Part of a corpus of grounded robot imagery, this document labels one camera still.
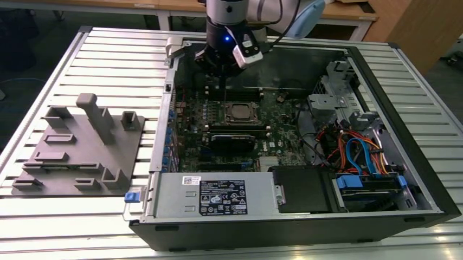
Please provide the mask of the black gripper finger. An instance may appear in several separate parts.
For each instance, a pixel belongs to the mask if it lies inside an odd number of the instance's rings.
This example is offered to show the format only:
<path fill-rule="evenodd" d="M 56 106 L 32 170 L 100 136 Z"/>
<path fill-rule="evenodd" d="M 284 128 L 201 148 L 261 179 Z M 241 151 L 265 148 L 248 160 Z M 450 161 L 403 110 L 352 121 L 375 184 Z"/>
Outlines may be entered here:
<path fill-rule="evenodd" d="M 219 87 L 225 87 L 227 57 L 215 49 L 204 48 L 195 54 L 195 63 L 208 76 L 217 78 Z"/>
<path fill-rule="evenodd" d="M 224 87 L 227 87 L 228 79 L 236 77 L 243 69 L 236 64 L 224 65 Z"/>

